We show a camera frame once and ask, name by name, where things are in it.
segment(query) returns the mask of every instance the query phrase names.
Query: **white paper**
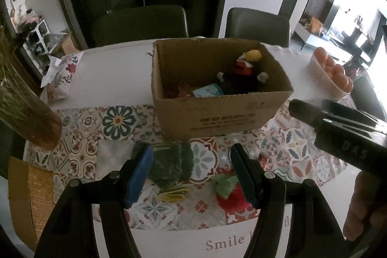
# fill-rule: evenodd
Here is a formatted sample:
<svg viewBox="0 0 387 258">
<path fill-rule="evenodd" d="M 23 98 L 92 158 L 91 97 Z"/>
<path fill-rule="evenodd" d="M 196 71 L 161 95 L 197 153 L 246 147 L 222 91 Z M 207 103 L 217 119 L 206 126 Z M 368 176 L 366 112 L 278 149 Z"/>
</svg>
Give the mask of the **white paper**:
<svg viewBox="0 0 387 258">
<path fill-rule="evenodd" d="M 47 73 L 42 78 L 42 83 L 40 84 L 41 88 L 47 86 L 49 83 L 51 83 L 54 80 L 55 75 L 62 68 L 62 66 L 60 64 L 61 62 L 62 62 L 61 59 L 50 56 L 50 66 L 48 68 Z"/>
<path fill-rule="evenodd" d="M 285 206 L 276 258 L 283 258 L 286 253 L 291 210 L 291 205 Z M 146 258 L 242 258 L 256 223 L 257 219 L 251 219 L 202 230 L 167 232 L 131 229 L 131 232 L 141 256 Z M 94 232 L 100 258 L 109 258 L 100 222 L 94 222 Z"/>
</svg>

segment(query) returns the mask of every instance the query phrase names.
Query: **dark chair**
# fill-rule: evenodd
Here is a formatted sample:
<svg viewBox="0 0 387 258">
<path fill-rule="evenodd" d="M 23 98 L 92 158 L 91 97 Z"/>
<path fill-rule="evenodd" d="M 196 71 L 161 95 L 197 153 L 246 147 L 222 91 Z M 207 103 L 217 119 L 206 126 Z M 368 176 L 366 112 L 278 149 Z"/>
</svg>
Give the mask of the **dark chair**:
<svg viewBox="0 0 387 258">
<path fill-rule="evenodd" d="M 351 97 L 358 110 L 365 111 L 382 121 L 386 121 L 383 107 L 367 78 L 360 77 L 353 81 Z"/>
<path fill-rule="evenodd" d="M 0 121 L 0 176 L 8 178 L 9 158 L 23 159 L 26 140 Z"/>
<path fill-rule="evenodd" d="M 226 38 L 245 38 L 289 47 L 290 24 L 282 16 L 264 11 L 231 8 L 227 15 Z"/>
<path fill-rule="evenodd" d="M 185 11 L 178 5 L 124 8 L 100 17 L 92 25 L 96 46 L 188 37 Z"/>
</svg>

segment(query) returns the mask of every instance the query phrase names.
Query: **finger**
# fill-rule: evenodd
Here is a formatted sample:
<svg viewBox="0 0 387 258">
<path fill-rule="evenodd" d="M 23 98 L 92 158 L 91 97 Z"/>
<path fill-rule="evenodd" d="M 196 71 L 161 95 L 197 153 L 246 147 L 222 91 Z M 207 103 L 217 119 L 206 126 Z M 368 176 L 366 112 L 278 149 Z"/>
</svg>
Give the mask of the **finger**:
<svg viewBox="0 0 387 258">
<path fill-rule="evenodd" d="M 348 211 L 351 211 L 352 214 L 362 220 L 367 215 L 367 211 L 371 204 L 371 200 L 364 198 L 364 195 L 360 192 L 356 192 L 352 196 Z"/>
<path fill-rule="evenodd" d="M 384 222 L 387 219 L 387 205 L 383 206 L 379 209 L 376 209 L 374 213 L 372 213 L 370 222 L 371 225 L 375 228 L 382 228 Z"/>
<path fill-rule="evenodd" d="M 380 181 L 373 175 L 361 171 L 355 179 L 354 193 L 361 193 L 365 198 L 372 198 L 378 189 Z"/>
<path fill-rule="evenodd" d="M 343 234 L 350 241 L 354 241 L 363 232 L 363 222 L 352 211 L 347 214 L 343 227 Z"/>
</svg>

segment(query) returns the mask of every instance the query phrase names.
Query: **fruit basket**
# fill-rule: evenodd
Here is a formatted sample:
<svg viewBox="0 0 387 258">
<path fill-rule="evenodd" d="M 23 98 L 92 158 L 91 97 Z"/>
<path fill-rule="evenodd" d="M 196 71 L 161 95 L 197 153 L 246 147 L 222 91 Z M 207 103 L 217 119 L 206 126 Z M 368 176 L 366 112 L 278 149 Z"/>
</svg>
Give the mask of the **fruit basket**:
<svg viewBox="0 0 387 258">
<path fill-rule="evenodd" d="M 333 59 L 327 57 L 322 47 L 317 48 L 313 53 L 308 69 L 313 81 L 331 100 L 338 101 L 353 89 L 353 82 L 345 76 L 343 67 L 335 65 Z"/>
</svg>

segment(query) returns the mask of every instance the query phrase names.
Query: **tile pattern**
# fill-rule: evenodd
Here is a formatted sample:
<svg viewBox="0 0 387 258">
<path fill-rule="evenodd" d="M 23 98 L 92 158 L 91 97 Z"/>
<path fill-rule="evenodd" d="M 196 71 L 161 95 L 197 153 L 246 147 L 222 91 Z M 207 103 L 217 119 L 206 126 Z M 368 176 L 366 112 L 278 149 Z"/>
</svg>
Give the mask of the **tile pattern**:
<svg viewBox="0 0 387 258">
<path fill-rule="evenodd" d="M 355 108 L 350 97 L 342 104 Z M 253 208 L 243 213 L 225 213 L 216 201 L 212 176 L 232 171 L 229 149 L 241 143 L 250 158 L 265 170 L 284 180 L 313 179 L 326 184 L 346 168 L 346 163 L 314 146 L 314 130 L 290 116 L 289 101 L 261 129 L 225 136 L 191 139 L 194 167 L 190 180 L 180 183 L 189 195 L 179 203 L 157 198 L 159 188 L 147 180 L 142 194 L 131 209 L 125 210 L 131 228 L 153 230 L 205 229 L 234 224 L 257 217 Z M 63 122 L 62 139 L 52 151 L 29 145 L 26 160 L 55 171 L 54 201 L 69 179 L 99 180 L 120 169 L 130 159 L 135 141 L 163 141 L 152 105 L 114 106 L 58 111 Z M 99 221 L 99 206 L 93 205 L 93 218 Z"/>
</svg>

